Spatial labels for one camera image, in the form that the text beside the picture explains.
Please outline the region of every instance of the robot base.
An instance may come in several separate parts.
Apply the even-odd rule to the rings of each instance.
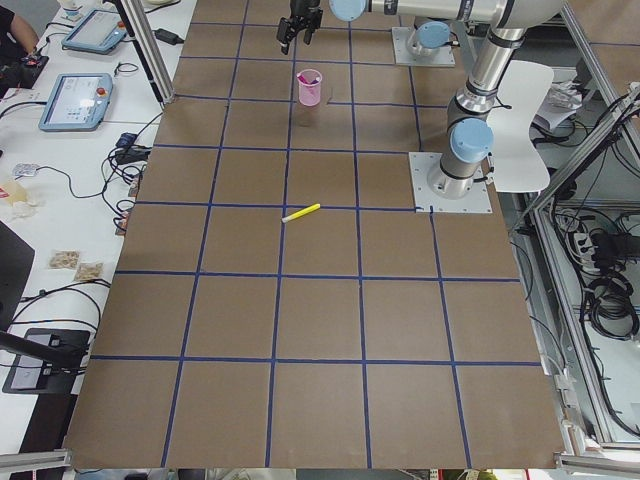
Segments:
[[[474,183],[467,195],[457,200],[450,200],[435,193],[429,186],[427,176],[431,168],[440,163],[441,153],[412,152],[409,153],[413,198],[418,213],[493,213],[491,201],[484,182]],[[475,178],[482,178],[482,170],[478,168]]]
[[[409,65],[412,67],[455,67],[451,47],[440,47],[433,51],[432,55],[417,57],[407,50],[407,39],[413,31],[412,27],[393,27],[393,50],[396,54],[397,65]]]

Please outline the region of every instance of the device screen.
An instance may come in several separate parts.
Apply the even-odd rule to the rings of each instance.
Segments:
[[[73,41],[86,45],[102,45],[117,27],[120,16],[114,12],[96,11],[73,36]]]
[[[101,77],[66,77],[49,111],[47,123],[86,123],[95,106]]]

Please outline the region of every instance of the yellow marker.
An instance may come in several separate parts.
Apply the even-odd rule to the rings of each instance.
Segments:
[[[295,220],[296,218],[300,218],[307,213],[315,212],[320,208],[320,204],[316,203],[315,205],[311,205],[310,207],[303,208],[302,210],[298,210],[296,213],[292,213],[282,219],[282,223],[290,222],[291,220]]]

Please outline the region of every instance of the pink cup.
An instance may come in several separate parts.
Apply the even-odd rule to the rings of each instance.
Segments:
[[[313,107],[320,103],[322,96],[322,74],[310,68],[296,75],[298,78],[298,99],[300,103]]]

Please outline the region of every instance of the blue circular cap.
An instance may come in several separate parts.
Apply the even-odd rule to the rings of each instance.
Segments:
[[[418,41],[424,48],[440,48],[450,35],[451,29],[444,22],[427,22],[418,27]]]
[[[330,0],[329,6],[339,20],[352,22],[364,13],[367,0]]]
[[[478,163],[493,146],[493,131],[477,118],[462,120],[451,133],[451,151],[465,163]]]

